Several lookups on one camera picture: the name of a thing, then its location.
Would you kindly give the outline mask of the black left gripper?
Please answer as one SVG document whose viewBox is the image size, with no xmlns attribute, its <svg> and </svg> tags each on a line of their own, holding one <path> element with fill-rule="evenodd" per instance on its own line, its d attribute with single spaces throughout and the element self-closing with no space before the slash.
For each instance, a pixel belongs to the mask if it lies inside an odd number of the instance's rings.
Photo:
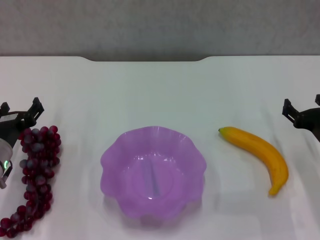
<svg viewBox="0 0 320 240">
<path fill-rule="evenodd" d="M 27 112 L 9 112 L 9 110 L 8 103 L 3 102 L 0 106 L 0 138 L 13 148 L 22 132 L 37 123 L 44 108 L 39 98 L 35 97 Z"/>
</svg>

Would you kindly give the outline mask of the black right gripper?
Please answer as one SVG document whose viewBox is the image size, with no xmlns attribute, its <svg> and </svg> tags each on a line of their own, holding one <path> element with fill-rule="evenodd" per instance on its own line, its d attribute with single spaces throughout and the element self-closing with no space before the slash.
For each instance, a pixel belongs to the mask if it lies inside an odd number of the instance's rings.
<svg viewBox="0 0 320 240">
<path fill-rule="evenodd" d="M 320 94 L 315 97 L 315 103 L 320 106 Z M 304 111 L 297 111 L 291 101 L 286 98 L 282 107 L 282 115 L 294 124 L 297 129 L 310 131 L 320 141 L 320 108 L 310 108 Z"/>
</svg>

